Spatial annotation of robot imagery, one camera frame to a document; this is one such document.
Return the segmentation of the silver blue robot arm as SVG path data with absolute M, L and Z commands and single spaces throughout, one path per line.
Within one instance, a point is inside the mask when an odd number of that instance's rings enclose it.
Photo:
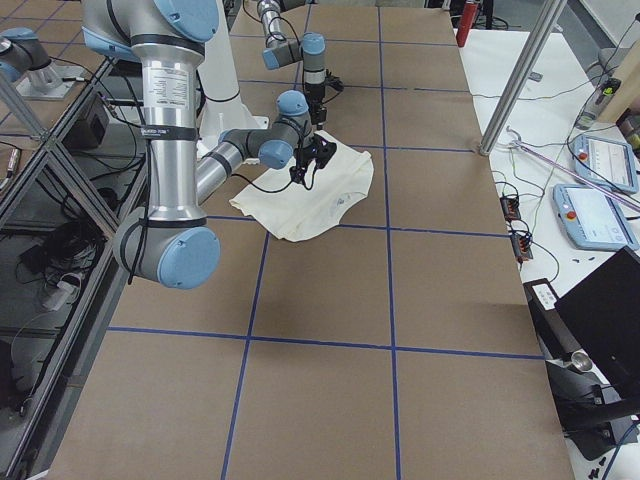
M 277 70 L 302 63 L 303 94 L 309 107 L 312 124 L 322 130 L 327 119 L 325 106 L 329 70 L 326 66 L 326 42 L 319 33 L 299 36 L 283 13 L 308 4 L 308 1 L 257 2 L 256 13 L 265 37 L 262 53 L 268 70 Z
M 225 36 L 218 1 L 85 1 L 86 45 L 106 57 L 136 61 L 142 70 L 140 133 L 146 142 L 148 200 L 118 228 L 113 253 L 130 275 L 168 288 L 205 283 L 220 257 L 218 237 L 200 204 L 247 159 L 281 169 L 317 159 L 316 134 L 305 95 L 289 90 L 266 129 L 230 129 L 198 153 L 197 73 L 231 52 L 210 53 Z

